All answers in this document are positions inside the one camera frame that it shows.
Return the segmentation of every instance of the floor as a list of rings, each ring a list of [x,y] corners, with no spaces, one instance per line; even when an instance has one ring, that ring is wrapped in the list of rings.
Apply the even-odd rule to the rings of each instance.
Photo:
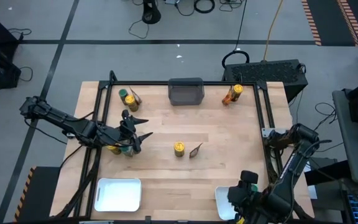
[[[242,9],[221,12],[219,6],[217,3],[210,14],[196,12],[183,17],[172,5],[159,0],[162,20],[150,25],[147,37],[147,40],[159,41],[145,42],[128,33],[129,26],[138,21],[142,13],[142,7],[131,1],[0,0],[0,22],[4,26],[32,29],[32,33],[25,36],[28,42],[17,49],[14,63],[34,69],[31,82],[19,82],[15,89],[0,91],[0,205],[16,160],[25,148],[28,127],[18,110],[25,97],[40,95],[46,87],[51,105],[73,113],[81,82],[106,80],[110,70],[114,70],[119,80],[201,77],[218,81],[223,74],[221,59],[234,48],[242,15]],[[238,47],[248,52],[251,62],[263,59],[264,40],[277,6],[277,0],[249,0],[247,4],[240,37],[245,44]],[[192,10],[192,1],[182,0],[179,7],[188,13]],[[208,7],[207,1],[200,3],[200,8]],[[132,31],[144,35],[146,28],[145,24],[138,23]],[[315,127],[324,118],[314,110],[315,104],[332,104],[333,90],[358,85],[358,47],[314,45],[300,1],[284,1],[271,40],[274,41],[269,45],[267,60],[297,58],[307,66],[309,85],[300,103],[298,96],[291,106],[294,122]],[[227,62],[243,61],[244,58],[234,56]],[[23,71],[23,76],[27,75],[28,71]],[[328,107],[321,110],[330,113]],[[57,128],[45,122],[40,121],[37,127],[64,140]],[[324,124],[318,131],[321,139],[332,139],[332,145],[342,141],[337,122]],[[12,178],[13,196],[6,198],[10,202],[6,216],[0,218],[12,221],[29,169],[59,166],[64,149],[63,144],[35,132],[27,156],[23,157],[22,169],[16,167],[20,175]],[[346,159],[342,146],[319,157]]]

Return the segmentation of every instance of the black metal frame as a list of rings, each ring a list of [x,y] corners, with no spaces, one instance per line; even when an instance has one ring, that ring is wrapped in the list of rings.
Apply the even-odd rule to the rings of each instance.
[[[236,85],[236,84],[238,84],[238,83],[222,82],[222,81],[204,82],[204,85],[211,85],[211,86],[220,86],[220,85],[229,86],[229,85]],[[93,114],[93,118],[92,118],[93,120],[97,120],[97,118],[98,118],[99,109],[100,109],[100,105],[101,105],[101,97],[102,97],[103,91],[105,89],[107,89],[106,99],[104,102],[102,121],[101,121],[103,124],[106,123],[109,104],[111,101],[111,91],[112,91],[113,85],[168,85],[168,82],[167,81],[118,81],[116,76],[113,74],[113,72],[111,72],[110,73],[110,81],[99,81],[98,92],[96,94],[96,101],[94,104],[94,114]],[[262,106],[260,104],[259,88],[261,88],[264,93],[264,100],[265,100],[265,105],[266,105],[269,126],[270,126],[270,128],[275,127],[274,120],[273,120],[272,108],[270,106],[269,93],[267,91],[267,85],[265,83],[264,83],[264,85],[261,84],[263,87],[260,87],[256,83],[242,83],[242,85],[252,86],[254,89],[255,105],[256,105],[258,121],[259,121],[260,136],[261,136],[262,142],[263,142],[264,138],[262,135],[262,128],[265,127],[265,123],[264,123],[264,117],[263,117],[263,113],[262,113]],[[265,162],[267,165],[267,169],[268,170],[273,169],[270,149],[267,149],[264,144],[262,144],[262,147],[263,147],[263,150],[265,153]],[[95,150],[96,150],[96,154],[94,156],[94,163],[97,162],[97,165],[99,166],[100,157],[101,157],[101,148],[97,148]],[[89,163],[91,161],[92,151],[93,151],[93,149],[91,149],[91,148],[86,149],[79,185],[81,185],[84,182],[85,177],[88,173],[88,168],[89,168]],[[278,167],[278,173],[281,173],[283,167],[282,167],[282,161],[281,161],[281,158],[280,158],[280,155],[278,152],[275,152],[275,159],[276,159],[276,163],[277,163],[277,167]],[[88,196],[88,201],[86,204],[85,216],[80,217],[80,210],[81,210],[81,204],[82,204],[82,197],[80,197],[80,200],[75,205],[73,217],[85,218],[85,219],[91,218],[92,204],[93,204],[94,195],[95,195],[95,191],[96,191],[97,178],[98,178],[98,170],[96,171],[96,175],[94,176],[94,178],[92,179],[92,181],[90,183],[91,187],[89,188],[89,196]],[[275,179],[271,175],[269,175],[268,181],[269,181],[269,183],[272,183],[273,181],[275,181]],[[225,223],[225,222],[205,222],[205,223]]]

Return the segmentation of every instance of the yellow can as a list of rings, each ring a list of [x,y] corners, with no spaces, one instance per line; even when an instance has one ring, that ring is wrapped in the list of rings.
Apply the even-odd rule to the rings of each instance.
[[[114,153],[115,155],[120,155],[121,154],[121,150],[119,147],[116,146],[106,146],[106,149],[108,149],[109,151],[111,151],[112,153]]]
[[[127,95],[125,97],[125,102],[132,112],[135,112],[139,109],[139,105],[136,103],[135,97],[133,95]]]
[[[175,142],[173,149],[175,150],[175,155],[177,157],[185,155],[185,144],[183,142]]]
[[[235,85],[233,88],[231,101],[236,102],[239,99],[243,90],[244,88],[242,87],[242,85]]]

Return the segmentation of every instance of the white plastic tray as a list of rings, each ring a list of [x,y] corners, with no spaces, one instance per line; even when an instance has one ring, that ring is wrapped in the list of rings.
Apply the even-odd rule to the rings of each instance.
[[[101,178],[96,188],[94,209],[98,212],[134,212],[140,207],[139,179]]]
[[[219,218],[222,220],[232,220],[236,216],[234,207],[230,204],[229,199],[227,199],[228,193],[229,187],[216,187],[215,189],[216,206]]]

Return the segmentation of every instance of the wooden table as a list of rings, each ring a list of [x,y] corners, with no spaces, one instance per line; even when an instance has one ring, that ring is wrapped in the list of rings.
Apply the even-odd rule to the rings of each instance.
[[[82,117],[93,111],[98,82],[83,82],[75,111]],[[137,127],[138,135],[154,132],[142,144],[142,152],[133,158],[103,150],[98,179],[139,178],[142,182],[141,206],[136,212],[97,212],[93,220],[215,220],[219,221],[214,197],[217,186],[236,185],[242,170],[259,174],[258,188],[268,185],[264,152],[259,132],[254,92],[245,86],[238,102],[223,106],[228,86],[205,86],[205,97],[199,106],[172,106],[167,86],[131,86],[142,98],[136,118],[149,119]],[[126,107],[118,91],[127,86],[113,86],[108,126],[119,126]],[[291,115],[282,83],[268,83],[276,128],[291,127]],[[268,126],[263,94],[260,91],[264,121]],[[176,141],[185,143],[185,156],[173,152]],[[189,153],[203,143],[198,155]],[[65,157],[78,147],[77,140],[67,144]],[[57,184],[50,214],[56,215],[78,188],[85,149],[64,165]],[[286,163],[291,150],[282,156]],[[85,214],[88,190],[83,196],[81,215]],[[295,198],[306,213],[314,216],[309,192],[302,175],[295,187]]]

